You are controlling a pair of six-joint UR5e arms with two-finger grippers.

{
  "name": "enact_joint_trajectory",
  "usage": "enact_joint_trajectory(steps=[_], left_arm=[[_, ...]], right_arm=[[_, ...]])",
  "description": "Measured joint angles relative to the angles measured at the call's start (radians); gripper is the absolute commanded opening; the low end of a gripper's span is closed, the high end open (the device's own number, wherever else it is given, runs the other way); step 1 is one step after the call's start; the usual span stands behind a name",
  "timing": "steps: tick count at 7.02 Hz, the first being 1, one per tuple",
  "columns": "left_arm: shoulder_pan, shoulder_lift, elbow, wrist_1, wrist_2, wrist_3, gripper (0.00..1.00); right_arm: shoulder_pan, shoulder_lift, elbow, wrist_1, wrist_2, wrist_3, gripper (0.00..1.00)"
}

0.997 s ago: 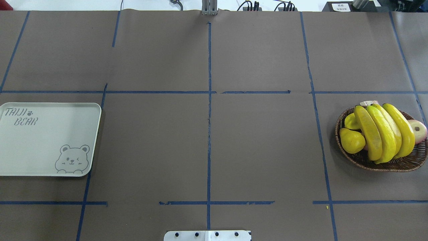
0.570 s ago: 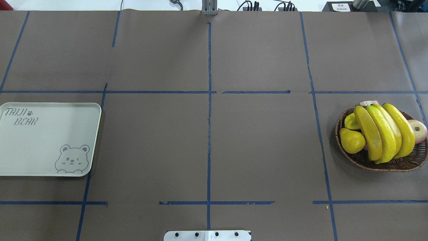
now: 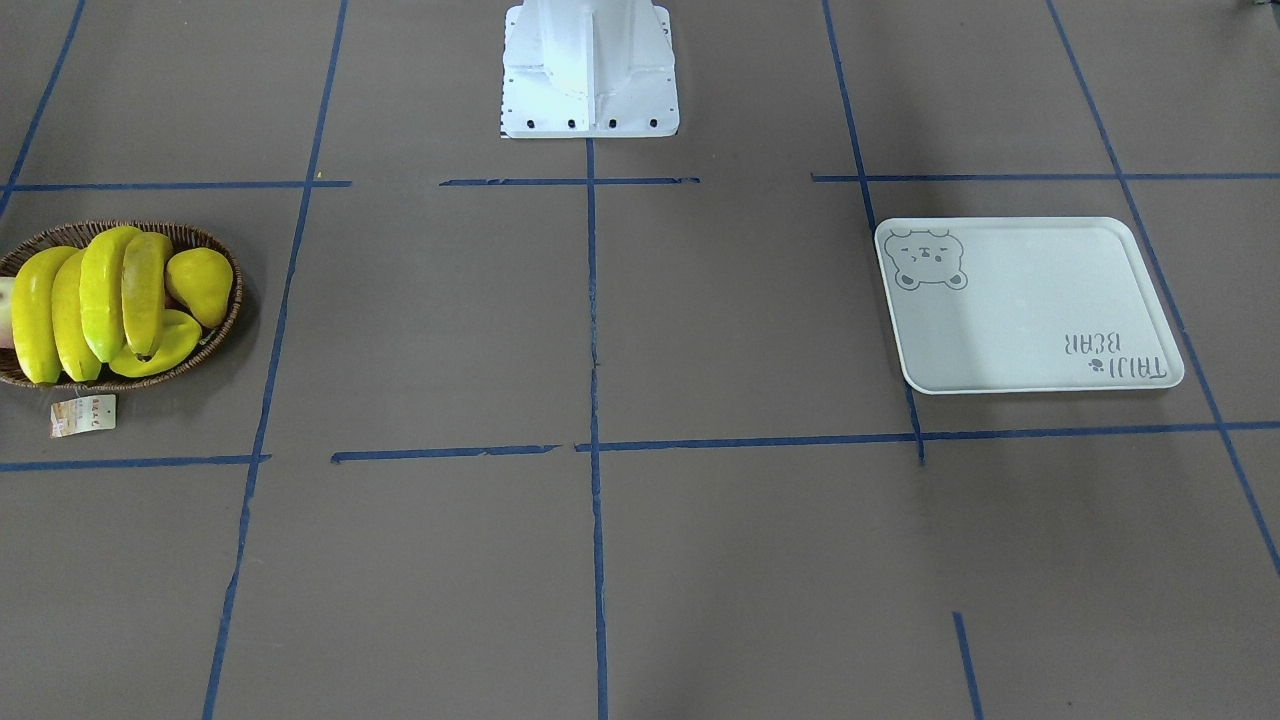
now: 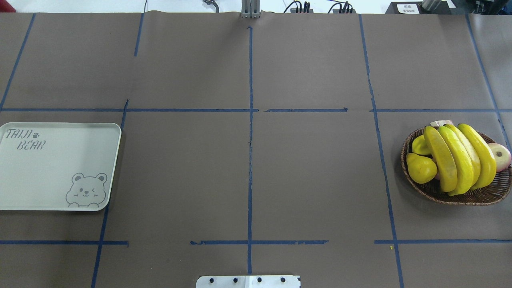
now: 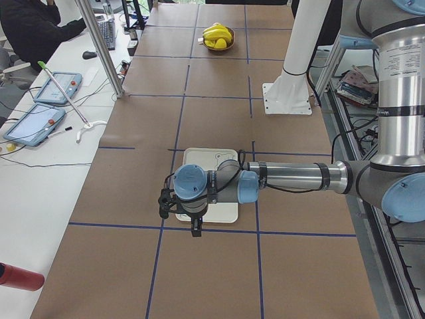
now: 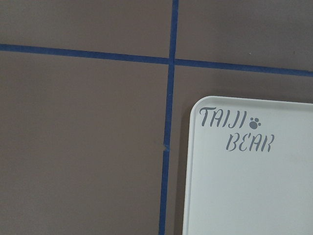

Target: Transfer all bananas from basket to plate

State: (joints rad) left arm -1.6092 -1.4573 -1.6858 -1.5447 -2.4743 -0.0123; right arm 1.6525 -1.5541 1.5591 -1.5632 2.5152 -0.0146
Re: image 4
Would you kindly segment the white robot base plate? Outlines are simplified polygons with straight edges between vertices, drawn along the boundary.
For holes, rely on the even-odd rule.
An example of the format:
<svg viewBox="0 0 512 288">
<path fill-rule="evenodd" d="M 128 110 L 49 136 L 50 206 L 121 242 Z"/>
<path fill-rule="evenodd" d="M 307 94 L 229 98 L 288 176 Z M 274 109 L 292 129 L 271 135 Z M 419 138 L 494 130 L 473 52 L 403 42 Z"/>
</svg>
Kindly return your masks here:
<svg viewBox="0 0 512 288">
<path fill-rule="evenodd" d="M 201 276 L 196 288 L 301 288 L 295 275 Z"/>
</svg>

